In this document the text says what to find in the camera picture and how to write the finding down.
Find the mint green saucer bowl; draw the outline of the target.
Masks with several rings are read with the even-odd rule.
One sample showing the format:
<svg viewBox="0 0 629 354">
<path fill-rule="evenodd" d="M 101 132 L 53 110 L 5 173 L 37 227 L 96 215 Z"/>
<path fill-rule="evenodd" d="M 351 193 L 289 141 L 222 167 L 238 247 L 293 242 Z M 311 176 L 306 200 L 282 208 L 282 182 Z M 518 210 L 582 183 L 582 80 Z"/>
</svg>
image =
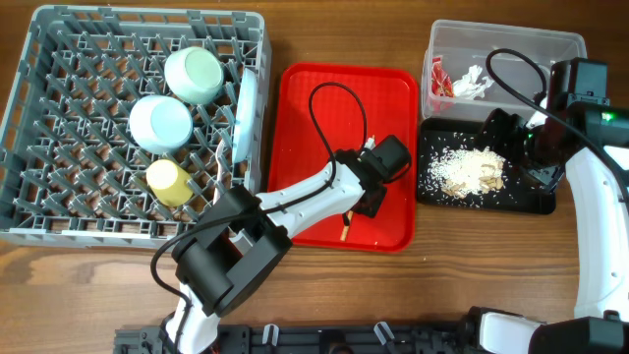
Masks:
<svg viewBox="0 0 629 354">
<path fill-rule="evenodd" d="M 153 154 L 174 152 L 191 137 L 193 118 L 178 99 L 148 95 L 132 107 L 129 128 L 135 142 Z"/>
</svg>

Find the yellow plastic cup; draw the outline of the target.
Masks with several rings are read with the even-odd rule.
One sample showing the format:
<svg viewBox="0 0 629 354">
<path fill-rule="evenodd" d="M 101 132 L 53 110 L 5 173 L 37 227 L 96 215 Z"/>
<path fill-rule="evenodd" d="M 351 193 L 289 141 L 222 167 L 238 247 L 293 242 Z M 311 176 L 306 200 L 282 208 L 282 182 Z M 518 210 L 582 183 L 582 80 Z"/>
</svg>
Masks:
<svg viewBox="0 0 629 354">
<path fill-rule="evenodd" d="M 157 199 L 168 207 L 179 207 L 192 196 L 191 175 L 169 159 L 158 159 L 146 170 L 146 182 Z"/>
</svg>

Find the white plastic fork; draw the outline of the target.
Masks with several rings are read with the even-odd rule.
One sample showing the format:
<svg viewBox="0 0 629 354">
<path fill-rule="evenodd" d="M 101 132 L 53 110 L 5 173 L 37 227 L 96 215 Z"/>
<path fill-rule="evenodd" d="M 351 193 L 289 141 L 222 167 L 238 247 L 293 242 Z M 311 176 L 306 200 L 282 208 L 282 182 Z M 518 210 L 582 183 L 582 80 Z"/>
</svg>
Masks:
<svg viewBox="0 0 629 354">
<path fill-rule="evenodd" d="M 225 150 L 226 150 L 226 143 L 224 140 L 221 140 L 218 143 L 217 149 L 215 152 L 215 161 L 217 164 L 217 171 L 216 171 L 216 178 L 215 178 L 213 198 L 212 198 L 212 202 L 214 204 L 216 204 L 219 201 L 219 199 L 225 192 L 225 184 L 223 183 L 223 177 L 225 173 L 225 167 L 224 167 Z"/>
</svg>

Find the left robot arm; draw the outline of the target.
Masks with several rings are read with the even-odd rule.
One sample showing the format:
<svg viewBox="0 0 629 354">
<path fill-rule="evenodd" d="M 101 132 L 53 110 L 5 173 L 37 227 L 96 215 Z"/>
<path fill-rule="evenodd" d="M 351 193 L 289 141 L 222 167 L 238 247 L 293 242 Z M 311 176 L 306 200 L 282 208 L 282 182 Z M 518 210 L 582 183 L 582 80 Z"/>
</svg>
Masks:
<svg viewBox="0 0 629 354">
<path fill-rule="evenodd" d="M 375 217 L 386 186 L 412 160 L 395 136 L 360 150 L 340 149 L 312 177 L 272 193 L 228 190 L 189 231 L 164 244 L 171 253 L 179 297 L 167 318 L 166 349 L 201 353 L 217 340 L 220 320 L 244 303 L 293 245 L 317 223 L 350 212 Z"/>
</svg>

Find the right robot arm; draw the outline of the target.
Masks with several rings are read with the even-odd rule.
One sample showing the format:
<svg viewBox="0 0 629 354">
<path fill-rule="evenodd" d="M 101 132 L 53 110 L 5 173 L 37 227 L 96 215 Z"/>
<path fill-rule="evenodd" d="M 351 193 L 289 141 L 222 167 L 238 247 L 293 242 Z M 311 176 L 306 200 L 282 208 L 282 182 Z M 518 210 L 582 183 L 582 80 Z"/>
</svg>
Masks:
<svg viewBox="0 0 629 354">
<path fill-rule="evenodd" d="M 628 112 L 610 106 L 607 67 L 575 57 L 552 65 L 528 98 L 492 79 L 545 119 L 493 110 L 476 137 L 548 190 L 558 173 L 571 188 L 578 231 L 574 317 L 544 324 L 497 310 L 471 309 L 461 344 L 487 353 L 625 353 L 628 350 Z"/>
</svg>

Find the wooden chopstick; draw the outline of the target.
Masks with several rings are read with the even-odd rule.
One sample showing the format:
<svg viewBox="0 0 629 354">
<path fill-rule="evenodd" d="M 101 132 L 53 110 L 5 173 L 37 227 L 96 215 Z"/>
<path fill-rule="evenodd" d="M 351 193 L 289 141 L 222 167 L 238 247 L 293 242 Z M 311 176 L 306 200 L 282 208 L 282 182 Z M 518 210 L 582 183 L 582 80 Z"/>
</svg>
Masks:
<svg viewBox="0 0 629 354">
<path fill-rule="evenodd" d="M 350 230 L 350 226 L 351 226 L 351 222 L 353 219 L 353 215 L 354 213 L 350 210 L 346 213 L 344 213 L 342 215 L 343 217 L 343 229 L 341 232 L 341 236 L 340 236 L 340 241 L 341 242 L 345 242 L 347 240 L 348 234 L 349 234 L 349 230 Z"/>
</svg>

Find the rice and peanut shells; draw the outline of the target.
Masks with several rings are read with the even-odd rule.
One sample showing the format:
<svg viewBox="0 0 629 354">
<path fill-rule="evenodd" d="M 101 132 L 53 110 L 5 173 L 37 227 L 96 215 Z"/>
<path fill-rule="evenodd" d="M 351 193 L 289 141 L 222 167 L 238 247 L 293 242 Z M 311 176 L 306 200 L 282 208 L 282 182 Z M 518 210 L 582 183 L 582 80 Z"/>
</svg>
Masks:
<svg viewBox="0 0 629 354">
<path fill-rule="evenodd" d="M 504 187 L 505 162 L 487 147 L 432 147 L 423 173 L 425 186 L 459 200 L 499 192 Z"/>
</svg>

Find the white napkin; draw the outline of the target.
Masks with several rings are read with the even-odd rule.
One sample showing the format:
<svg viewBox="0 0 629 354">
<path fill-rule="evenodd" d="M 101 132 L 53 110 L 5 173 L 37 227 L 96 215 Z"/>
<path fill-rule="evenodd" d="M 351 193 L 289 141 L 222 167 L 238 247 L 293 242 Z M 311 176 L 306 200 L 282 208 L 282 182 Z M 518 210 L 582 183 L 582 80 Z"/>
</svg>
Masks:
<svg viewBox="0 0 629 354">
<path fill-rule="evenodd" d="M 482 77 L 482 73 L 481 66 L 471 66 L 467 74 L 452 84 L 454 96 L 466 100 L 484 98 L 486 90 L 494 84 L 494 80 L 490 76 Z"/>
</svg>

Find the light blue plate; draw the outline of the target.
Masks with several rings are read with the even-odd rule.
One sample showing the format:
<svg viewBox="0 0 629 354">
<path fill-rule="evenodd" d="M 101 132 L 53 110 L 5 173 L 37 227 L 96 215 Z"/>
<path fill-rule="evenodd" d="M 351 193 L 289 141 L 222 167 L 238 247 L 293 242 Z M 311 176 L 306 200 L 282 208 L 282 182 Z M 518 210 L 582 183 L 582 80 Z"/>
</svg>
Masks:
<svg viewBox="0 0 629 354">
<path fill-rule="evenodd" d="M 250 70 L 245 69 L 241 80 L 241 87 L 237 102 L 236 120 L 233 131 L 232 162 L 244 161 L 253 141 L 254 123 L 257 105 L 257 77 Z"/>
</svg>

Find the red snack wrapper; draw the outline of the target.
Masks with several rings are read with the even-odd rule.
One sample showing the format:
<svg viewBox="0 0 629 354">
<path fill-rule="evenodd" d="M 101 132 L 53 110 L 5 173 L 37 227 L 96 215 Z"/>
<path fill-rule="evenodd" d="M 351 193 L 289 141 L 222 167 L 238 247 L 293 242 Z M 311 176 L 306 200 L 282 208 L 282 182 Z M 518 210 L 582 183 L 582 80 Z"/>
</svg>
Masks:
<svg viewBox="0 0 629 354">
<path fill-rule="evenodd" d="M 443 69 L 442 56 L 431 59 L 430 89 L 435 96 L 454 97 L 451 79 Z"/>
</svg>

